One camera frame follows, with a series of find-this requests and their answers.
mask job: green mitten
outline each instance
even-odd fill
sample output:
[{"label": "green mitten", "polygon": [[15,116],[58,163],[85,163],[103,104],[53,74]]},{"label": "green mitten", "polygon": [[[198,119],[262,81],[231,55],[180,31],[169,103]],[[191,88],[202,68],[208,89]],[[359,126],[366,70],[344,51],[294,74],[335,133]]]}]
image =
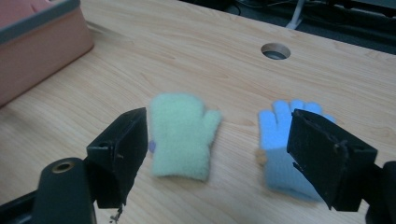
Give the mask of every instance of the green mitten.
[{"label": "green mitten", "polygon": [[219,111],[205,111],[204,103],[185,93],[164,93],[150,104],[155,142],[152,173],[206,180],[209,147],[221,121]]}]

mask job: table surface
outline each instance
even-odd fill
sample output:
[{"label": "table surface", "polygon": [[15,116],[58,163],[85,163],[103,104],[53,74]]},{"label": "table surface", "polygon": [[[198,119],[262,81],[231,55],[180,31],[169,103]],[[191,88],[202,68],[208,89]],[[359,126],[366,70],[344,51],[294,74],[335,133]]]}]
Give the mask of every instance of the table surface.
[{"label": "table surface", "polygon": [[[224,119],[207,182],[150,175],[147,155],[119,223],[364,223],[265,187],[257,114],[276,99],[320,103],[396,160],[396,56],[176,0],[83,0],[95,47],[0,109],[0,204],[37,187],[41,170],[85,147],[119,114],[162,92],[189,92]],[[286,60],[262,55],[267,43]],[[114,210],[96,210],[108,223]]]}]

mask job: glove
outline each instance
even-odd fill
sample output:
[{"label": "glove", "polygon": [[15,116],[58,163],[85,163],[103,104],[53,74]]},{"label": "glove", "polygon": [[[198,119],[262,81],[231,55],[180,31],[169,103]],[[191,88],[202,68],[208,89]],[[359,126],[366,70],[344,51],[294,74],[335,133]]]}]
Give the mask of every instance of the glove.
[{"label": "glove", "polygon": [[205,111],[200,99],[185,93],[160,94],[151,101],[149,110],[155,142],[151,143],[155,147],[152,174],[206,180],[209,146],[221,121],[220,112]]},{"label": "glove", "polygon": [[[273,102],[274,112],[263,110],[259,113],[261,131],[261,149],[265,150],[267,162],[264,166],[264,178],[269,189],[281,191],[298,199],[322,201],[314,187],[297,169],[293,167],[294,159],[287,152],[291,112],[294,109],[307,110],[322,115],[320,105],[293,100]],[[324,115],[334,122],[334,118]]]}]

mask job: pink box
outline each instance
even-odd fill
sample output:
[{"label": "pink box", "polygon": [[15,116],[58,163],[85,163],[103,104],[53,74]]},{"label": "pink box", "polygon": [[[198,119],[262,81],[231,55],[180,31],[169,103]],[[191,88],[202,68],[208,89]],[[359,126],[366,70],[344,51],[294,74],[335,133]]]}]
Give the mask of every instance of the pink box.
[{"label": "pink box", "polygon": [[93,47],[79,0],[0,1],[0,106]]}]

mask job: wood grain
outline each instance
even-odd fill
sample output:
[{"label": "wood grain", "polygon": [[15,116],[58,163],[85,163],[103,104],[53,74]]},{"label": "wood grain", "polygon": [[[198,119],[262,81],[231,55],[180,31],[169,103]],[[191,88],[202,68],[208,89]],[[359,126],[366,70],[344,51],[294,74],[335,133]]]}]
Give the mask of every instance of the wood grain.
[{"label": "wood grain", "polygon": [[[276,99],[315,101],[396,160],[396,57],[175,0],[83,0],[95,47],[0,110],[0,203],[87,146],[119,114],[184,91],[221,111],[210,179],[150,175],[148,154],[120,223],[364,223],[265,187],[255,162],[257,113]],[[287,60],[265,58],[267,43]],[[114,211],[96,210],[98,223]]]}]

